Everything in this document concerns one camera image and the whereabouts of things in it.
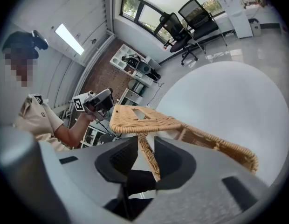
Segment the floor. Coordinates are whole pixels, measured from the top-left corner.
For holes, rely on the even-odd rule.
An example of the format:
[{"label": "floor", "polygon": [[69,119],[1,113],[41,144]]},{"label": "floor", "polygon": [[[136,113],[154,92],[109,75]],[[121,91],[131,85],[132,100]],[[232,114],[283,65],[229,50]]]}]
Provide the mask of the floor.
[{"label": "floor", "polygon": [[[164,63],[158,71],[161,75],[159,84],[153,84],[145,91],[140,106],[156,109],[166,92],[194,69],[219,61],[238,61],[254,66],[265,73],[278,86],[289,108],[289,40],[281,35],[281,31],[264,29],[262,36],[244,39],[237,39],[234,35],[230,35],[226,41],[228,47],[225,46],[222,38],[208,43],[206,55],[198,49],[195,50],[198,61],[189,55],[184,61],[184,66],[181,66],[181,55]],[[144,162],[145,160],[139,160],[135,167],[148,170]]]}]

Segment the beige shirt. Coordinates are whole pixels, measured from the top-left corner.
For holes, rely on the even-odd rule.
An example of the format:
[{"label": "beige shirt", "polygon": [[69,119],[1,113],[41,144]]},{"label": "beige shirt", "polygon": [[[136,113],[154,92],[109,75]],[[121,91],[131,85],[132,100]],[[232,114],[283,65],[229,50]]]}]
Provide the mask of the beige shirt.
[{"label": "beige shirt", "polygon": [[33,95],[28,95],[14,122],[16,128],[29,131],[38,141],[47,141],[55,151],[69,150],[54,137],[63,123],[48,104],[39,104]]}]

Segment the fluorescent light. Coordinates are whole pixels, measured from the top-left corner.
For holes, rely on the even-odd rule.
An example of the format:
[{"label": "fluorescent light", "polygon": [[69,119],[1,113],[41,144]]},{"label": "fluorescent light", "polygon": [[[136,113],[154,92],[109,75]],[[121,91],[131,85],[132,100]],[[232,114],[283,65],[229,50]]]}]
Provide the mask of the fluorescent light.
[{"label": "fluorescent light", "polygon": [[75,40],[75,38],[71,35],[71,33],[66,29],[64,24],[61,24],[57,30],[55,30],[55,33],[57,33],[70,47],[72,47],[78,54],[82,54],[84,49],[81,45]]}]

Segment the white round table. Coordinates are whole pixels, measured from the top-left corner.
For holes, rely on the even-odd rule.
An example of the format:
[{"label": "white round table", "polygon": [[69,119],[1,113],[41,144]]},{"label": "white round table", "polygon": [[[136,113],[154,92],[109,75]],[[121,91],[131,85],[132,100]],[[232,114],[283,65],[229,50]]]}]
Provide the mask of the white round table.
[{"label": "white round table", "polygon": [[256,175],[267,185],[286,159],[287,104],[275,83],[250,65],[227,61],[195,69],[169,89],[156,110],[249,148],[259,159]]}]

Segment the trash can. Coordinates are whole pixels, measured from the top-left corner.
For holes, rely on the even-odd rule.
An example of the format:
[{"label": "trash can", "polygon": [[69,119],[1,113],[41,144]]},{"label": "trash can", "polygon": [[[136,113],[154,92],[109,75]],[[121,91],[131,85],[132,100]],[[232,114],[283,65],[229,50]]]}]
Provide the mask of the trash can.
[{"label": "trash can", "polygon": [[248,21],[250,23],[253,36],[261,36],[260,22],[255,18],[249,19]]}]

